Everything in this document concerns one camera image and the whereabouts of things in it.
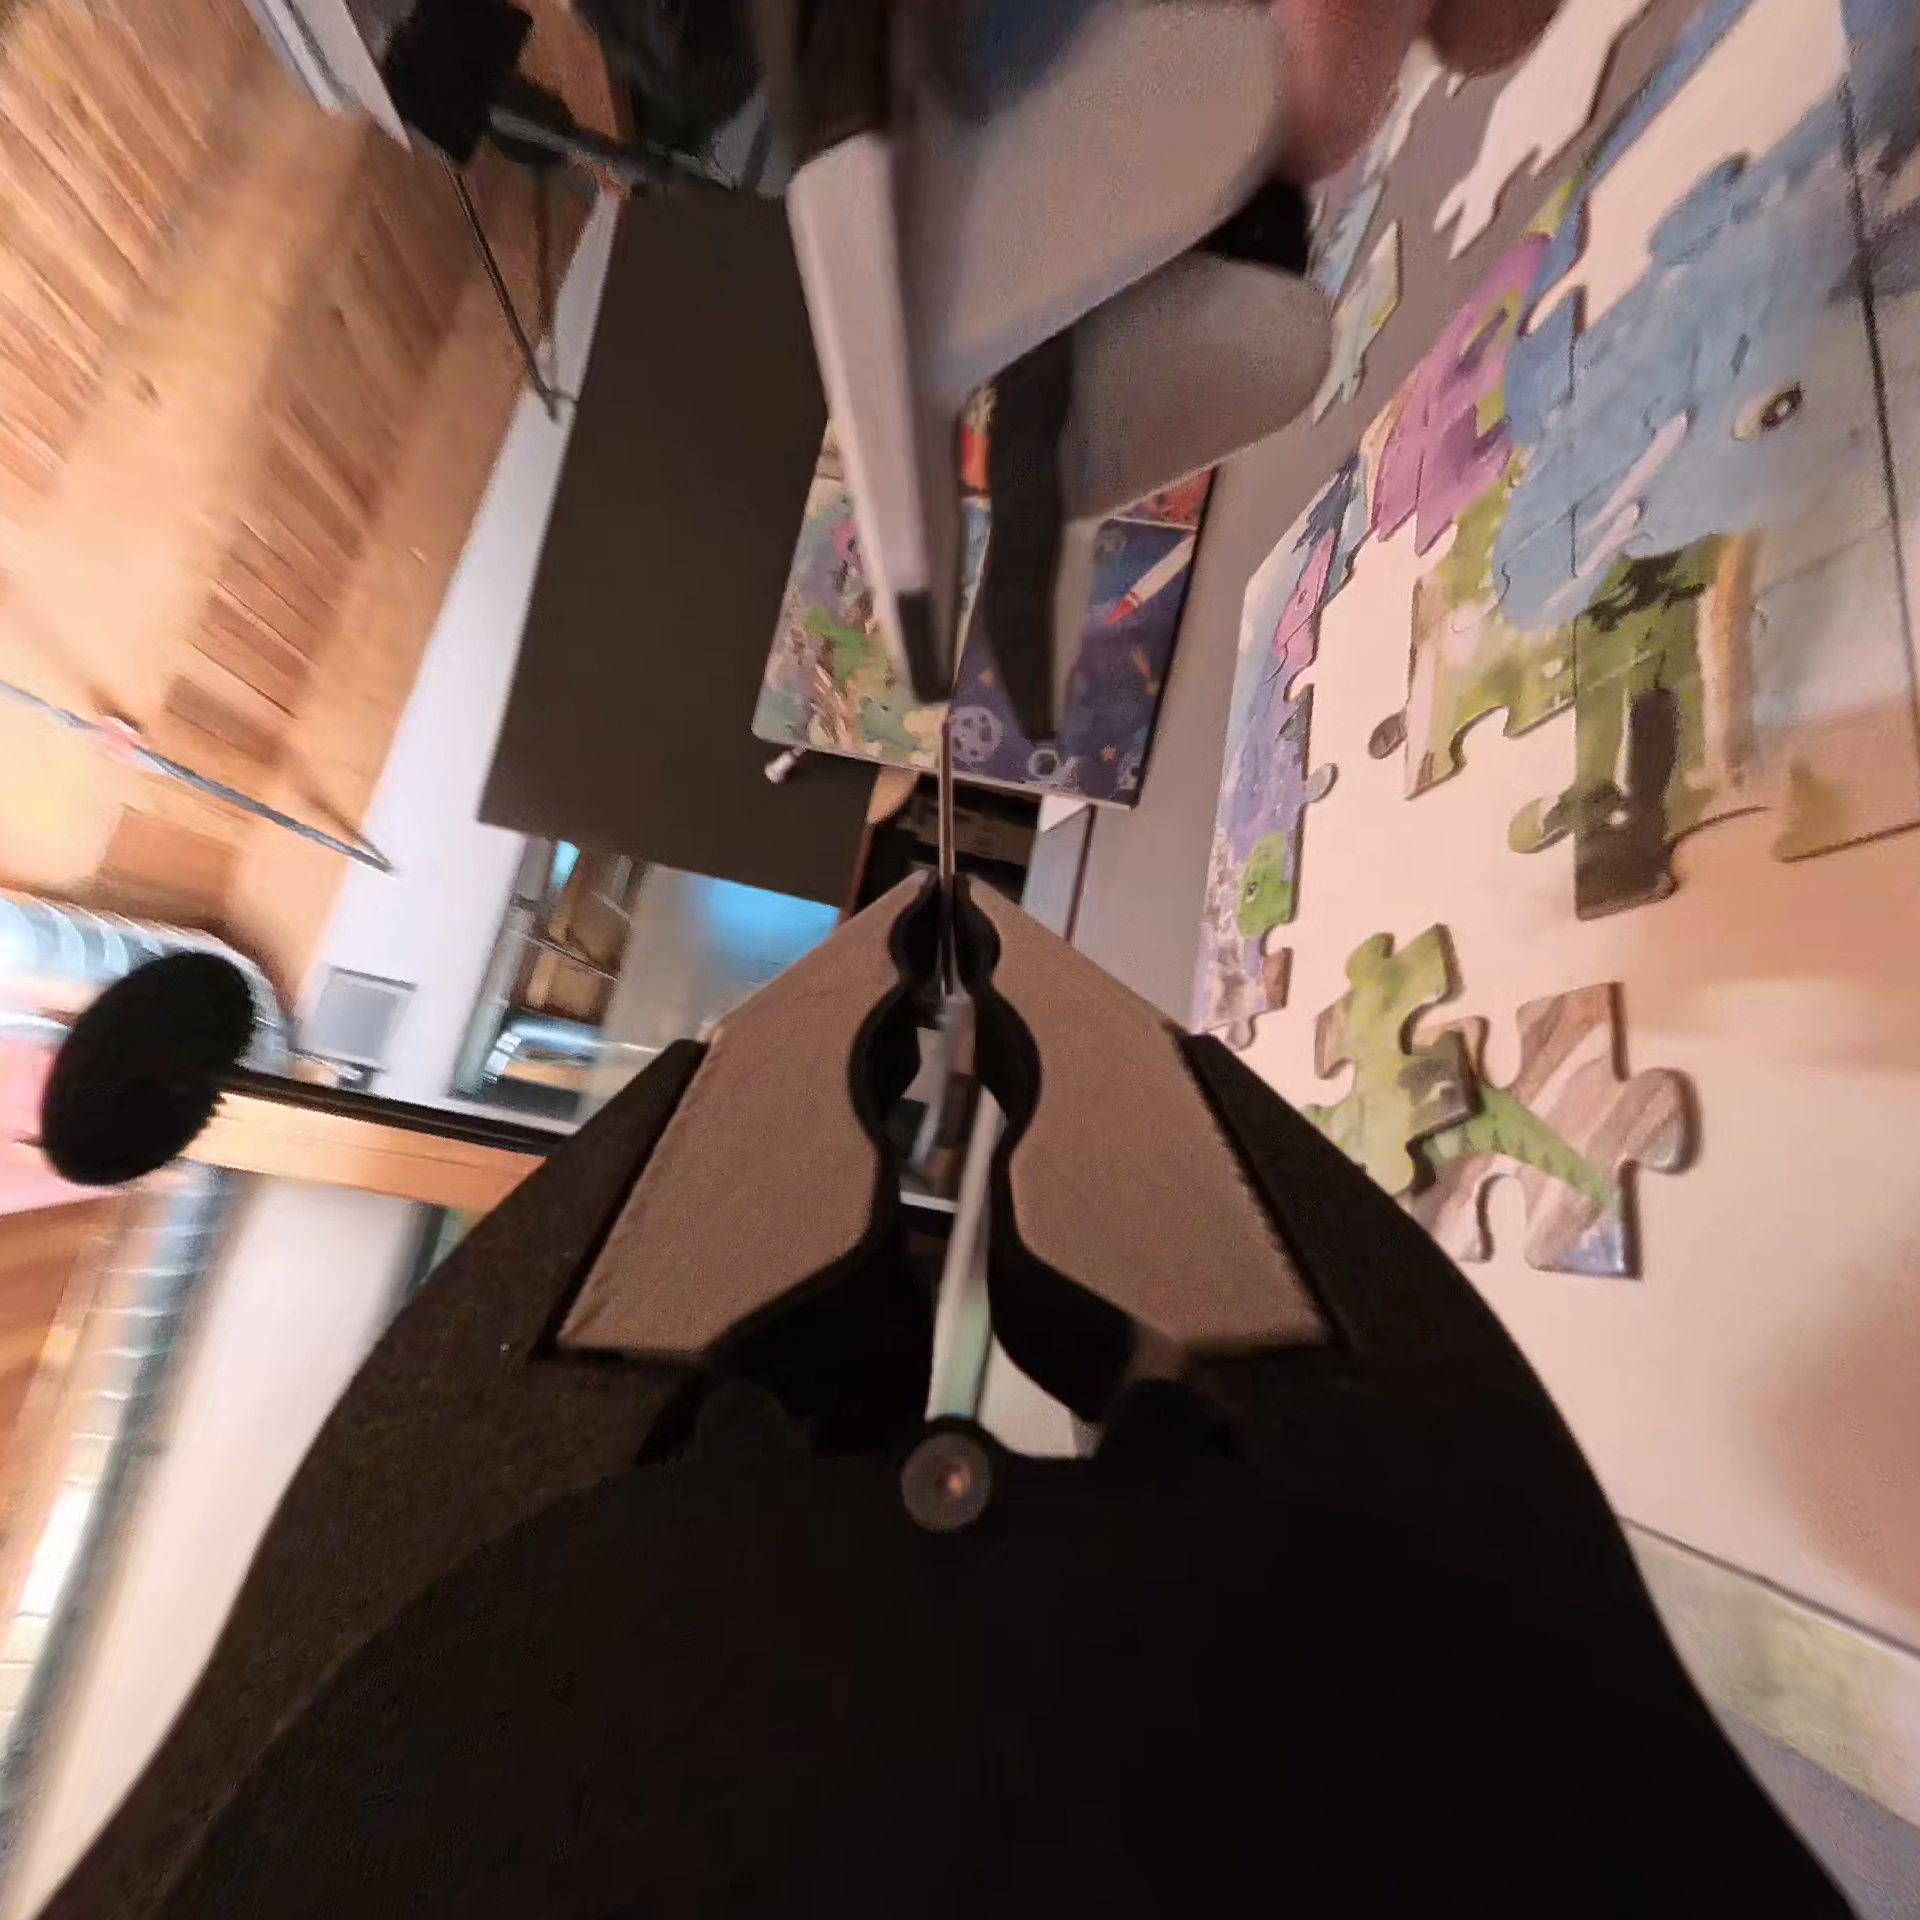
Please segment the blue purple puzzle piece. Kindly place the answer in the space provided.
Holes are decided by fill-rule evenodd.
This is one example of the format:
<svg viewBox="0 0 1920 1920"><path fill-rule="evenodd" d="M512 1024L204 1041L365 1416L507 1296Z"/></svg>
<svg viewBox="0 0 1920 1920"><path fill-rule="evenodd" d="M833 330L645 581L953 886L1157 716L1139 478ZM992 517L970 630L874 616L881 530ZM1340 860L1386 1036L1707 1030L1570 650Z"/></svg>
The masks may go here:
<svg viewBox="0 0 1920 1920"><path fill-rule="evenodd" d="M1238 661L1216 797L1216 834L1238 861L1270 833L1293 843L1338 780L1332 764L1313 764L1313 700L1315 684L1286 680L1270 657Z"/></svg>

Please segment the pile of puzzle pieces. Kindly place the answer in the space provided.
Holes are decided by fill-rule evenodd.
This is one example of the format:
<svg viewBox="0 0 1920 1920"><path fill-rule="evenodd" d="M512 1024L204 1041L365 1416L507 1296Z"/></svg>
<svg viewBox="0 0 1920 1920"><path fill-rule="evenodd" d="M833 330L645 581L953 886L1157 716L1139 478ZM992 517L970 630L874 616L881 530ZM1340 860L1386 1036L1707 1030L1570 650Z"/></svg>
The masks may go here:
<svg viewBox="0 0 1920 1920"><path fill-rule="evenodd" d="M1724 210L1720 178L1760 158L1760 129L1776 129L1784 84L1771 77L1769 33L1792 26L1794 4L1563 4L1539 46L1498 84L1473 161L1430 217L1451 259L1473 257L1470 289L1442 307L1442 323L1402 381L1427 392L1451 370L1451 344L1470 326L1475 298L1505 289L1521 265L1521 334L1507 362L1515 429L1531 445L1572 445L1632 467L1661 457L1676 472L1682 424L1700 429L1709 409L1692 393L1690 349L1713 320L1685 320L1678 296L1694 281L1658 251L1668 216L1697 201ZM1362 429L1387 412L1360 400L1370 349L1402 308L1409 277L1400 216L1384 217L1386 174L1409 142L1435 76L1416 57L1400 105L1356 165L1317 188L1313 264L1338 296L1338 363L1329 408L1362 409Z"/></svg>

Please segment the green grass puzzle piece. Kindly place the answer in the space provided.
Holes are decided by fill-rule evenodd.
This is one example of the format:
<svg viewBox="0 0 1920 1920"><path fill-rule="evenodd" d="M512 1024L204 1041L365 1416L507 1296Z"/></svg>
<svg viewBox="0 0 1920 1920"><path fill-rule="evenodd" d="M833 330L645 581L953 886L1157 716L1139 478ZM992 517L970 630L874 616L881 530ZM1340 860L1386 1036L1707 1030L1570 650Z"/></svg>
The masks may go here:
<svg viewBox="0 0 1920 1920"><path fill-rule="evenodd" d="M1428 926L1406 944L1379 932L1346 963L1348 990L1315 1027L1315 1072L1350 1070L1346 1093L1302 1116L1395 1198L1428 1180L1425 1144L1481 1112L1481 1083L1456 1030L1418 1043L1418 1016L1456 993L1449 931Z"/></svg>

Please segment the frosted glass partition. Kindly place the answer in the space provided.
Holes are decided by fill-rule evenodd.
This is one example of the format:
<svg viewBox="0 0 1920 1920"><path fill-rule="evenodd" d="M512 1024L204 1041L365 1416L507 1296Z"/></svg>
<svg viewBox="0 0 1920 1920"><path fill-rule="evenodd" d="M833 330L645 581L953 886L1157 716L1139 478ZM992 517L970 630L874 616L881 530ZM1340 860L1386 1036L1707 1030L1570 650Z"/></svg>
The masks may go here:
<svg viewBox="0 0 1920 1920"><path fill-rule="evenodd" d="M838 924L827 904L536 838L449 1093L579 1125L680 1041L701 1041Z"/></svg>

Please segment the green dinosaur head puzzle piece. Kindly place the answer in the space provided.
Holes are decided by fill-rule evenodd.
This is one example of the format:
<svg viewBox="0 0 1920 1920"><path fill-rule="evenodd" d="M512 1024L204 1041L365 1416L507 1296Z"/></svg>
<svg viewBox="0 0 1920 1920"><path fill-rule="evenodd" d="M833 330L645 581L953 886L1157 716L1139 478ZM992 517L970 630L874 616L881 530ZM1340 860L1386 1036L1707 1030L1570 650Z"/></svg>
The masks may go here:
<svg viewBox="0 0 1920 1920"><path fill-rule="evenodd" d="M1200 947L1192 987L1193 1027L1230 1049L1249 1049L1258 1024L1284 1005L1284 929L1299 891L1297 834L1252 819L1235 797L1220 803L1209 864Z"/></svg>

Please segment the green and brown puzzle piece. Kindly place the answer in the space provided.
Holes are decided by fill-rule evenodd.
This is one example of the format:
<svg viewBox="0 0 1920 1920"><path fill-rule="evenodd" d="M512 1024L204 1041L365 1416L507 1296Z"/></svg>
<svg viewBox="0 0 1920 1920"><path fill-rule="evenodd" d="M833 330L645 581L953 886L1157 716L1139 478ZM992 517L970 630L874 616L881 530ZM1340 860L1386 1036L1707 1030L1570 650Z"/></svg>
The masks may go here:
<svg viewBox="0 0 1920 1920"><path fill-rule="evenodd" d="M1521 1062L1498 1083L1484 1067L1488 1024L1460 1038L1480 1076L1480 1109L1421 1141L1425 1185L1406 1198L1456 1262L1493 1258L1486 1193L1521 1187L1522 1258L1586 1281L1643 1274L1636 1180L1685 1173L1698 1148L1697 1093L1672 1067L1629 1070L1626 997L1613 981L1522 1003Z"/></svg>

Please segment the person's right hand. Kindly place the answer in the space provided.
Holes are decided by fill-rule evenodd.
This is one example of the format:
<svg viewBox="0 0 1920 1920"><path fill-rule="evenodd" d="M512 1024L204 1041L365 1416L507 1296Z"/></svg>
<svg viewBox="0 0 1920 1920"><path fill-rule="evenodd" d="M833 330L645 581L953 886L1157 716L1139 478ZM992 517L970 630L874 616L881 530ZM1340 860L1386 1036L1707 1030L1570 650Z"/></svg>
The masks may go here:
<svg viewBox="0 0 1920 1920"><path fill-rule="evenodd" d="M1278 172L1297 186L1338 174L1384 120L1406 54L1425 46L1477 77L1518 62L1558 2L1273 2L1284 48Z"/></svg>

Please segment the small green brown puzzle piece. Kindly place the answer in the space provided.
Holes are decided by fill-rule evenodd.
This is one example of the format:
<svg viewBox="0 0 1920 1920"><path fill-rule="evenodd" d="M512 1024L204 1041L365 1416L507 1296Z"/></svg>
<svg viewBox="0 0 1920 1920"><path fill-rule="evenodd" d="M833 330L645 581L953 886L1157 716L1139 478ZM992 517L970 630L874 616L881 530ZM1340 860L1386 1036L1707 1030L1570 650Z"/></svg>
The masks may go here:
<svg viewBox="0 0 1920 1920"><path fill-rule="evenodd" d="M956 841L956 761L953 708L945 712L940 729L938 773L938 883L940 883L940 960L945 1016L974 1027L974 1003L958 960L958 841ZM985 1072L974 1067L976 1105L966 1132L945 1267L934 1300L928 1422L971 1422L985 1397L992 1360L992 1304L988 1284L988 1237L992 1206L992 1154L1001 1138L1001 1109L985 1088Z"/></svg>

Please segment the silver ventilation duct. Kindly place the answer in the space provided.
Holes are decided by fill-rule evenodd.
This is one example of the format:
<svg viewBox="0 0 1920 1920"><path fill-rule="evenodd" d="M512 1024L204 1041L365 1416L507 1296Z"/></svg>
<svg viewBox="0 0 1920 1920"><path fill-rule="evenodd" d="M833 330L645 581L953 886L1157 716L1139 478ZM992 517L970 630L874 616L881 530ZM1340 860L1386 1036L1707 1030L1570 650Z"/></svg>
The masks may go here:
<svg viewBox="0 0 1920 1920"><path fill-rule="evenodd" d="M280 1067L288 1061L293 1030L282 997L261 965L228 941L200 929L3 889L6 1016L75 1016L122 977L174 953L211 953L234 965L248 981L256 1018L248 1062Z"/></svg>

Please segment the white vent grille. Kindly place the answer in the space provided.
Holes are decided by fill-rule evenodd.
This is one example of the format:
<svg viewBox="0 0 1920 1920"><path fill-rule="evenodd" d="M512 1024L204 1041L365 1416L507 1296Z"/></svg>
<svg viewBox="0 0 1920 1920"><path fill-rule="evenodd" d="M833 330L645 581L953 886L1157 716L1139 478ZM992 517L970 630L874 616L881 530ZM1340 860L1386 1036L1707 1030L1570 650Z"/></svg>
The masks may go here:
<svg viewBox="0 0 1920 1920"><path fill-rule="evenodd" d="M328 968L301 1020L301 1051L332 1067L382 1075L416 995L411 981Z"/></svg>

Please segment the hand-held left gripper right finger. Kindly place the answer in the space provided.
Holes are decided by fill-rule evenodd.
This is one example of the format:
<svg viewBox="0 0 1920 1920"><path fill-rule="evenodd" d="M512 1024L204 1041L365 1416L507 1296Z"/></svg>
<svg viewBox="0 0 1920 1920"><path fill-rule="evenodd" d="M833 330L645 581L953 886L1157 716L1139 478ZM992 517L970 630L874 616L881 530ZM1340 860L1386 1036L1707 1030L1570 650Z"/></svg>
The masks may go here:
<svg viewBox="0 0 1920 1920"><path fill-rule="evenodd" d="M956 889L956 963L1001 1116L988 1264L1014 1366L1182 1378L1325 1344L1184 1036L996 891Z"/></svg>

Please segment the group of assembled puzzle pieces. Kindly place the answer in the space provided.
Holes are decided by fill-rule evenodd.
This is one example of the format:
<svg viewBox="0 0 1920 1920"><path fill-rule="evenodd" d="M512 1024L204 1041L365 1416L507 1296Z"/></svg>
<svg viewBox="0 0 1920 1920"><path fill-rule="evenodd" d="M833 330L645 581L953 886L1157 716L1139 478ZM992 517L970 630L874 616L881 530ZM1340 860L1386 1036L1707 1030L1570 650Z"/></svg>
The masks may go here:
<svg viewBox="0 0 1920 1920"><path fill-rule="evenodd" d="M1915 4L1700 4L1574 166L1501 330L1494 507L1449 560L1546 645L1572 910L1694 833L1915 827Z"/></svg>

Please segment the pink dinosaur head puzzle piece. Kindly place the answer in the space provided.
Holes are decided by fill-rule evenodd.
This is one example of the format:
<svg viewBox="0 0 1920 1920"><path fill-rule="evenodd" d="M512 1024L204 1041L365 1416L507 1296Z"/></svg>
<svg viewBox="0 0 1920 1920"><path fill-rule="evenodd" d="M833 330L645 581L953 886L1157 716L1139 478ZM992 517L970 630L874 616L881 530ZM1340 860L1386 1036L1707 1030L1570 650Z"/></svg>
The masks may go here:
<svg viewBox="0 0 1920 1920"><path fill-rule="evenodd" d="M1258 566L1238 613L1237 690L1282 698L1317 657L1320 620L1371 532L1370 464L1353 450Z"/></svg>

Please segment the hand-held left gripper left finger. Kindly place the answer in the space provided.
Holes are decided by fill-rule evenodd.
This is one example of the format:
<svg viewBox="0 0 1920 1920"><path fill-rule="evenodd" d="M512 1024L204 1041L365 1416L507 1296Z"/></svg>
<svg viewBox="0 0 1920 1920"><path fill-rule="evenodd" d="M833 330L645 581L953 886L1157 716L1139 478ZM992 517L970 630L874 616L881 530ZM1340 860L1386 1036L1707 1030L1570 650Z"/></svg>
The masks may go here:
<svg viewBox="0 0 1920 1920"><path fill-rule="evenodd" d="M715 1353L896 1224L940 917L938 880L910 876L712 1028L562 1346Z"/></svg>

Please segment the dinosaur puzzle tray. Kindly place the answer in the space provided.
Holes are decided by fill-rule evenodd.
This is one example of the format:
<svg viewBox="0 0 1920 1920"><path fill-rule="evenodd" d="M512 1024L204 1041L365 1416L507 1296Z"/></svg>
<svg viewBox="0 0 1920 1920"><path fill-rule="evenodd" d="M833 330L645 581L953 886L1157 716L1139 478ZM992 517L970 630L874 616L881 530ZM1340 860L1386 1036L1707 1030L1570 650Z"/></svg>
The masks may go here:
<svg viewBox="0 0 1920 1920"><path fill-rule="evenodd" d="M1297 838L1286 998L1252 1062L1300 1107L1346 1093L1350 1070L1315 1072L1315 1027L1379 932L1448 929L1456 993L1410 1036L1486 1022L1498 1083L1522 1003L1622 987L1629 1070L1697 1093L1694 1163L1636 1180L1641 1278L1530 1267L1508 1180L1486 1193L1493 1258L1458 1264L1568 1416L1734 1734L1867 1882L1861 1906L1908 1916L1915 827L1776 860L1769 817L1738 817L1678 846L1668 899L1601 922L1572 910L1568 843L1508 846L1572 773L1574 728L1547 700L1546 645L1449 560L1498 502L1498 331L1521 265L1501 278L1451 370L1402 381L1338 462L1366 459L1371 532L1300 674L1334 781Z"/></svg>

